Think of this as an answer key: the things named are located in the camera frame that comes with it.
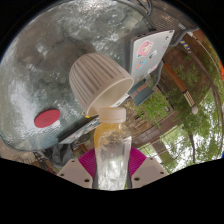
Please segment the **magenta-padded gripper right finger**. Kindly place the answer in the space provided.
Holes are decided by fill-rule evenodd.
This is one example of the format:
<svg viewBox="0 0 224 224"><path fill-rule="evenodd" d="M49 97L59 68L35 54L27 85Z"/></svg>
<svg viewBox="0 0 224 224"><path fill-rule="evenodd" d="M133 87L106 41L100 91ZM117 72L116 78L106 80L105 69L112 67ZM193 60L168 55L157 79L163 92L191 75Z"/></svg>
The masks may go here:
<svg viewBox="0 0 224 224"><path fill-rule="evenodd" d="M129 157L127 187L140 188L168 175L163 166L153 157L146 157L132 147Z"/></svg>

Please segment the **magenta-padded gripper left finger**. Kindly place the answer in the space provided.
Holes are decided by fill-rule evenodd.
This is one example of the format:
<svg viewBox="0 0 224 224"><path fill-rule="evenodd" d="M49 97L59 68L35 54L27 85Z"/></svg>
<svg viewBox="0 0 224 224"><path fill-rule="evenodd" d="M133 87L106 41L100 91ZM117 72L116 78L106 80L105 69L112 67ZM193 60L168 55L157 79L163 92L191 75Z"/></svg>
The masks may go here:
<svg viewBox="0 0 224 224"><path fill-rule="evenodd" d="M95 150L91 149L79 159L70 159L58 176L84 188L97 188Z"/></svg>

